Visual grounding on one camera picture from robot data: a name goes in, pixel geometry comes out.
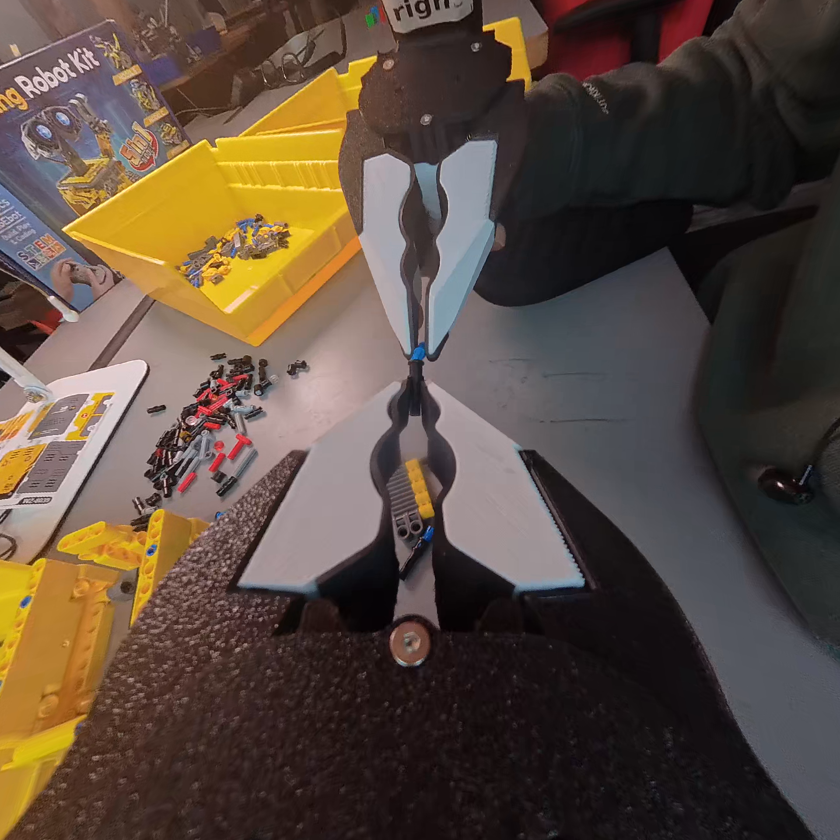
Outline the lego sticker sheet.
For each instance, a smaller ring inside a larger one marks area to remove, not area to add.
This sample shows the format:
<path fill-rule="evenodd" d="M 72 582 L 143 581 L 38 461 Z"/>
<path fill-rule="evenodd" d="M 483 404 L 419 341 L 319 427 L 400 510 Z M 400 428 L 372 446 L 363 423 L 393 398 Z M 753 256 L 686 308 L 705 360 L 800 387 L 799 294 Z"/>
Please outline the lego sticker sheet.
<path fill-rule="evenodd" d="M 46 506 L 70 486 L 72 470 L 93 451 L 92 438 L 113 392 L 66 395 L 2 421 L 2 509 Z"/>

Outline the red plastic carrier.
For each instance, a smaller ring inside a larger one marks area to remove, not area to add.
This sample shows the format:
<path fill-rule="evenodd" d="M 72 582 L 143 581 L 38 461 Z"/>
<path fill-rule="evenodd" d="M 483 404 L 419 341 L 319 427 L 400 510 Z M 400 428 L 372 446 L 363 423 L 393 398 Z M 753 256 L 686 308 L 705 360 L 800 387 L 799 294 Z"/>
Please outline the red plastic carrier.
<path fill-rule="evenodd" d="M 712 1 L 547 2 L 547 26 L 558 44 L 591 41 L 583 48 L 591 58 L 658 62 L 702 34 L 712 6 Z"/>

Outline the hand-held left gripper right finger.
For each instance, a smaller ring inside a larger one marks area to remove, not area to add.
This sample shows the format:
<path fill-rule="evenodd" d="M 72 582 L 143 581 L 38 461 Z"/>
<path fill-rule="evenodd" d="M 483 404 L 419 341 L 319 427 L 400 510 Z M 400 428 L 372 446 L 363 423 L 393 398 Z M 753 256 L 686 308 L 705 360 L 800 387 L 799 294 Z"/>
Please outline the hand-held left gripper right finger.
<path fill-rule="evenodd" d="M 522 447 L 431 383 L 423 389 L 440 627 L 470 631 L 488 606 L 585 591 L 585 574 Z"/>

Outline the instruction booklet on stand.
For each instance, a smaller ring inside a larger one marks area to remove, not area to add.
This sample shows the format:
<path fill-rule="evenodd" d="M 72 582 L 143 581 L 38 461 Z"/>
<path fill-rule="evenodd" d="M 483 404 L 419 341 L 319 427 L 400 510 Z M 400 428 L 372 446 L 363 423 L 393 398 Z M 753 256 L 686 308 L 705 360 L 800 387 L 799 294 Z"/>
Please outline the instruction booklet on stand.
<path fill-rule="evenodd" d="M 140 393 L 150 366 L 143 360 L 114 363 L 116 353 L 147 313 L 152 301 L 124 281 L 92 303 L 78 320 L 63 322 L 26 361 L 2 350 L 2 421 L 39 410 L 64 396 L 113 392 L 106 416 L 91 440 L 93 451 L 72 470 L 70 486 L 46 506 L 2 509 L 2 557 L 20 564 L 35 561 L 53 542 L 107 447 Z"/>

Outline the yellow plastic bin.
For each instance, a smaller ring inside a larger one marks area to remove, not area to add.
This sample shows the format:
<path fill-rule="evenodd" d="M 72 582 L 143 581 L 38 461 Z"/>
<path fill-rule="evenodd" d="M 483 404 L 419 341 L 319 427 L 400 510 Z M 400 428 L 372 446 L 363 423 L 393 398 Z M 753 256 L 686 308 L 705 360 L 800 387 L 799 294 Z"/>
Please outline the yellow plastic bin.
<path fill-rule="evenodd" d="M 238 137 L 342 127 L 346 113 L 359 107 L 362 77 L 375 62 L 370 56 L 351 61 L 344 73 L 334 67 L 325 70 Z"/>
<path fill-rule="evenodd" d="M 520 18 L 507 17 L 497 22 L 484 24 L 483 32 L 493 34 L 496 41 L 509 47 L 511 68 L 507 80 L 522 81 L 524 90 L 528 91 L 532 84 L 532 73 Z"/>
<path fill-rule="evenodd" d="M 155 301 L 258 346 L 361 250 L 342 139 L 336 128 L 201 141 L 65 232 Z M 179 269 L 188 253 L 257 214 L 287 223 L 289 246 L 192 286 Z"/>

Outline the yellow black lego model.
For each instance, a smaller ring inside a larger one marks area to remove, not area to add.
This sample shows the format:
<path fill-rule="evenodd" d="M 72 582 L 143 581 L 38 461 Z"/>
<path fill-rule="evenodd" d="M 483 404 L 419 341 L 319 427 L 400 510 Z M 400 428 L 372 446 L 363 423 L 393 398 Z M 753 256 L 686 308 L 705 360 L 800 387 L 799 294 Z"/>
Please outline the yellow black lego model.
<path fill-rule="evenodd" d="M 1 834 L 45 789 L 96 697 L 117 602 L 133 624 L 159 583 L 209 528 L 158 509 L 139 524 L 98 521 L 58 551 L 1 563 Z"/>

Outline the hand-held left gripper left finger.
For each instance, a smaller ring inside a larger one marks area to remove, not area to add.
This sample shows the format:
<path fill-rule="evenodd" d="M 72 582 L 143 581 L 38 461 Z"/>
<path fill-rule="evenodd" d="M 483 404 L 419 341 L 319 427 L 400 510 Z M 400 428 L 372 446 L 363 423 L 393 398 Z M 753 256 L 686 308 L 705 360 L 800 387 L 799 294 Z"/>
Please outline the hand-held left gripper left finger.
<path fill-rule="evenodd" d="M 239 590 L 335 604 L 352 631 L 391 624 L 398 570 L 384 499 L 399 430 L 395 381 L 333 425 L 306 451 L 249 549 Z"/>

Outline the black goggles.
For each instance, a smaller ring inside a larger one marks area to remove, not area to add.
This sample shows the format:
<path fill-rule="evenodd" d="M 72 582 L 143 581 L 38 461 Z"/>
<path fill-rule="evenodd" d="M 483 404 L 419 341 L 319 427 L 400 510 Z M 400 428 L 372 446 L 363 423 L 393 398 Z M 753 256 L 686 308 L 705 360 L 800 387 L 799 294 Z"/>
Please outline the black goggles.
<path fill-rule="evenodd" d="M 256 77 L 267 89 L 278 89 L 309 82 L 339 64 L 347 56 L 347 46 L 323 52 L 314 40 L 299 49 L 288 49 L 277 59 L 268 58 L 256 69 Z"/>

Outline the pile of small lego pins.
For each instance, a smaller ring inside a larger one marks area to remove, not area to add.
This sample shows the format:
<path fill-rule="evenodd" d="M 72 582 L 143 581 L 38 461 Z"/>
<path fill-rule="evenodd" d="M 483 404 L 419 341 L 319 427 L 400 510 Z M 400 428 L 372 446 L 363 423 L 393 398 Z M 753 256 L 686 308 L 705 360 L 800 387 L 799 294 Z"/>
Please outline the pile of small lego pins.
<path fill-rule="evenodd" d="M 280 378 L 267 358 L 214 353 L 210 361 L 213 369 L 159 432 L 145 460 L 147 491 L 130 502 L 135 531 L 148 528 L 155 512 L 196 488 L 213 496 L 212 519 L 220 519 L 276 453 L 266 399 Z"/>

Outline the person's right forearm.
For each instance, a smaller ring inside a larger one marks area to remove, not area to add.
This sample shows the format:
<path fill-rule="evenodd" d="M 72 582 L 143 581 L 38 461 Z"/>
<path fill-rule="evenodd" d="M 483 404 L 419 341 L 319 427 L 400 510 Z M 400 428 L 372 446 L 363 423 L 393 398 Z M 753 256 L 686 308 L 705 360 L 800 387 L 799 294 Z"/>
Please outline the person's right forearm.
<path fill-rule="evenodd" d="M 740 2 L 656 65 L 544 77 L 476 294 L 546 301 L 669 246 L 694 206 L 768 211 L 827 177 L 838 61 L 838 2 Z"/>

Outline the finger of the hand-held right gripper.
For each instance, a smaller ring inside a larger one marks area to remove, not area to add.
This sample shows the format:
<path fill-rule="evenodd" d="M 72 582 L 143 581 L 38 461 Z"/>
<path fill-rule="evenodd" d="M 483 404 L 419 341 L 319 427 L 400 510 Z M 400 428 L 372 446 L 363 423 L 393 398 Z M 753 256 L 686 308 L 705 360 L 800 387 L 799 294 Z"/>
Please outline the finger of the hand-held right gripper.
<path fill-rule="evenodd" d="M 469 140 L 437 167 L 438 195 L 446 204 L 434 240 L 437 270 L 425 296 L 426 352 L 440 355 L 494 242 L 490 218 L 498 142 Z"/>
<path fill-rule="evenodd" d="M 413 165 L 392 152 L 363 164 L 360 243 L 385 315 L 409 360 L 421 325 L 418 235 L 422 198 Z"/>

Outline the grey lego gear rack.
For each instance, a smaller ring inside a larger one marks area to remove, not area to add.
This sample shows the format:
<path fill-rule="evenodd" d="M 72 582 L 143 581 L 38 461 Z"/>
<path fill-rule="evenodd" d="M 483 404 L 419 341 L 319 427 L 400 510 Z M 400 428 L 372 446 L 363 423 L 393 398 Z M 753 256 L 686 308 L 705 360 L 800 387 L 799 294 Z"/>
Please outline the grey lego gear rack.
<path fill-rule="evenodd" d="M 416 537 L 423 531 L 424 521 L 419 512 L 412 481 L 404 466 L 394 473 L 387 489 L 396 535 L 405 541 Z"/>
<path fill-rule="evenodd" d="M 400 539 L 407 539 L 412 531 L 415 497 L 411 480 L 404 465 L 399 465 L 386 484 L 392 524 Z"/>

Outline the pile of mixed lego parts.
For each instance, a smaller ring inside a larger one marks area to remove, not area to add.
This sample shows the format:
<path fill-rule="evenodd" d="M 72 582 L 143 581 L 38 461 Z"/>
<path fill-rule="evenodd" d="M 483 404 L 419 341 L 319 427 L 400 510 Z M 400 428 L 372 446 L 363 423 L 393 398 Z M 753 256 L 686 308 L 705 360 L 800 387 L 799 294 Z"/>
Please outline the pile of mixed lego parts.
<path fill-rule="evenodd" d="M 288 249 L 290 237 L 289 223 L 270 221 L 258 213 L 238 220 L 219 237 L 207 238 L 203 247 L 189 252 L 176 268 L 194 288 L 217 286 L 228 277 L 236 261 L 265 259 Z"/>

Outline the blue lego set box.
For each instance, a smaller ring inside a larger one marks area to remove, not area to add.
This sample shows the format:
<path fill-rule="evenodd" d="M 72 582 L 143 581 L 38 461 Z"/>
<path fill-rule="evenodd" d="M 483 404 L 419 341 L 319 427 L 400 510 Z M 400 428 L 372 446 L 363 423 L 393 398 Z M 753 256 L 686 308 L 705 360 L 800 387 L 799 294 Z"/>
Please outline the blue lego set box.
<path fill-rule="evenodd" d="M 117 277 L 65 227 L 190 145 L 111 19 L 2 65 L 2 263 L 87 308 Z"/>

